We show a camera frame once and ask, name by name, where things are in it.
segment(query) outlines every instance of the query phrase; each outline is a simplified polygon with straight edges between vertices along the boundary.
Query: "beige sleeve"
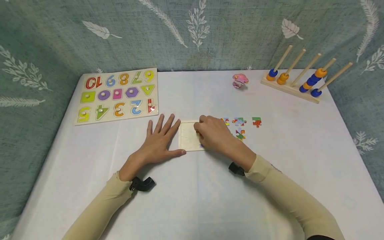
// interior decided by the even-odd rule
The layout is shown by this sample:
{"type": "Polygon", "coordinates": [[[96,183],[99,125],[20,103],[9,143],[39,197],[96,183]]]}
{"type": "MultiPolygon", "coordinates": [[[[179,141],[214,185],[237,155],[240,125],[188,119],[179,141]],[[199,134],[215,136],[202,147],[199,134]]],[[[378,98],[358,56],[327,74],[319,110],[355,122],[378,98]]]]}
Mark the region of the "beige sleeve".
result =
{"type": "Polygon", "coordinates": [[[245,176],[258,183],[270,196],[289,211],[303,228],[305,239],[323,235],[345,240],[333,215],[311,194],[257,155],[245,176]]]}
{"type": "Polygon", "coordinates": [[[123,182],[117,171],[65,233],[63,240],[97,240],[112,215],[132,195],[132,182],[123,182]]]}

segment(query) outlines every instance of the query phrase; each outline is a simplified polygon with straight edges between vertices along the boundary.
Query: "blue number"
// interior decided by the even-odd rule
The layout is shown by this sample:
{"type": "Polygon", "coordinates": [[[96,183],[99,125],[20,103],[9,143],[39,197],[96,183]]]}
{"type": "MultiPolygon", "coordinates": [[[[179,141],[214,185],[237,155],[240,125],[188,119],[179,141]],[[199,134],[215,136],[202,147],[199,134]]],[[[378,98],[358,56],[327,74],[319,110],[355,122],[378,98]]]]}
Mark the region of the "blue number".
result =
{"type": "Polygon", "coordinates": [[[132,100],[131,101],[131,106],[132,106],[131,112],[133,115],[139,115],[141,113],[141,110],[138,110],[140,105],[141,105],[141,100],[132,100]]]}
{"type": "Polygon", "coordinates": [[[106,81],[105,81],[105,85],[107,86],[107,87],[113,87],[115,84],[116,84],[116,80],[115,79],[113,79],[115,77],[115,75],[112,75],[112,76],[110,76],[106,81]]]}

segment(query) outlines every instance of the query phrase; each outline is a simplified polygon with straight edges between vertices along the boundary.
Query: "green triangle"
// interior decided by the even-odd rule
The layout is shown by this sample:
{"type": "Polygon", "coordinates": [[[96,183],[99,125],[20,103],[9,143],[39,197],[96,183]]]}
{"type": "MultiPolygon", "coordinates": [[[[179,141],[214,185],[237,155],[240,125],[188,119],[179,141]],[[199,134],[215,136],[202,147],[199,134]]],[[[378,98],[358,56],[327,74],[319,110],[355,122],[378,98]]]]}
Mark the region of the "green triangle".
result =
{"type": "Polygon", "coordinates": [[[149,96],[153,89],[155,88],[155,84],[152,84],[152,85],[145,85],[145,86],[141,86],[141,89],[143,90],[143,92],[145,93],[145,95],[149,96]]]}
{"type": "Polygon", "coordinates": [[[102,105],[98,105],[97,109],[96,109],[96,120],[100,120],[100,118],[102,118],[104,116],[104,114],[106,114],[108,112],[109,108],[103,108],[102,105]]]}

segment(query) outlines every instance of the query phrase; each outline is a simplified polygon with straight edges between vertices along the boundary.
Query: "white table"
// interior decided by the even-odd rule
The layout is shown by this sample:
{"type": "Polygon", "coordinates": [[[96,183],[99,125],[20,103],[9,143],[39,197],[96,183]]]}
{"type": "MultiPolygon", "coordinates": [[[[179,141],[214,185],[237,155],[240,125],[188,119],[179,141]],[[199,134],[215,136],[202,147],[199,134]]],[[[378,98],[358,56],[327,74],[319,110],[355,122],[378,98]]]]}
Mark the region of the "white table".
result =
{"type": "MultiPolygon", "coordinates": [[[[293,70],[291,78],[301,70],[293,70]]],[[[201,114],[244,117],[246,143],[314,195],[337,219],[346,239],[384,235],[384,205],[328,91],[314,104],[260,84],[262,70],[159,73],[159,109],[181,120],[201,114]],[[232,87],[245,73],[248,89],[232,87]],[[261,117],[262,126],[251,117],[261,117]]],[[[314,71],[304,75],[305,81],[314,71]]],[[[13,239],[60,239],[130,153],[156,117],[74,126],[78,86],[13,239]]],[[[237,127],[231,123],[234,133],[237,127]]],[[[177,137],[170,146],[176,149],[177,137]]],[[[210,152],[150,166],[141,177],[157,185],[116,214],[102,239],[298,240],[295,220],[230,161],[210,152]]]]}

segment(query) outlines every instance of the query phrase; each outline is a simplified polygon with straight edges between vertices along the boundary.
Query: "green square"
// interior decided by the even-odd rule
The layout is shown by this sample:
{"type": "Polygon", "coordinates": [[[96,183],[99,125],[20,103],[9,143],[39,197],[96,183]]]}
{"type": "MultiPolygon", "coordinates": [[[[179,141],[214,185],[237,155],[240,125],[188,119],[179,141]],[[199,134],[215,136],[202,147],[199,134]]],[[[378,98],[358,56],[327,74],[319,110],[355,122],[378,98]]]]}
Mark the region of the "green square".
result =
{"type": "Polygon", "coordinates": [[[95,91],[92,91],[92,92],[83,92],[81,94],[81,100],[80,102],[81,103],[91,103],[93,101],[95,101],[95,91]]]}

